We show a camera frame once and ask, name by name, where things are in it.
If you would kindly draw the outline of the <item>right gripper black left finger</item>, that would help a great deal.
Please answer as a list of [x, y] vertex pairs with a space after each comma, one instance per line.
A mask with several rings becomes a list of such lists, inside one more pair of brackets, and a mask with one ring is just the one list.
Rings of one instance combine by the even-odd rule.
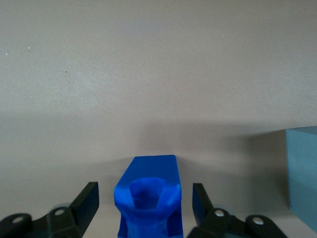
[[69, 205], [59, 205], [33, 220], [28, 213], [0, 221], [2, 238], [81, 238], [99, 208], [99, 184], [89, 182]]

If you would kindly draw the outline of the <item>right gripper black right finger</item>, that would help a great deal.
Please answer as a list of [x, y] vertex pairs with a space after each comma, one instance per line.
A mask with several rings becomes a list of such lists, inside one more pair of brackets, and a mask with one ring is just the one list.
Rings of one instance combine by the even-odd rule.
[[196, 226], [189, 238], [285, 238], [270, 218], [249, 215], [244, 221], [222, 208], [215, 208], [201, 183], [193, 184], [192, 208]]

